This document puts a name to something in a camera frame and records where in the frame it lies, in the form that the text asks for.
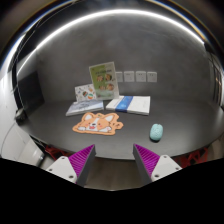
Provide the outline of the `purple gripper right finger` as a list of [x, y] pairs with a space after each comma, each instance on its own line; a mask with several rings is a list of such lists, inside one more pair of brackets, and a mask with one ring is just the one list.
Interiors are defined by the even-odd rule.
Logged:
[[159, 156], [138, 144], [133, 145], [133, 155], [144, 185], [181, 170], [168, 155]]

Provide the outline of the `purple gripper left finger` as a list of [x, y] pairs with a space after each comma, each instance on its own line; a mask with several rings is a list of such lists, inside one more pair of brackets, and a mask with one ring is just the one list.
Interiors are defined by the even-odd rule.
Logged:
[[83, 187], [95, 155], [95, 145], [90, 145], [69, 157], [59, 157], [47, 171]]

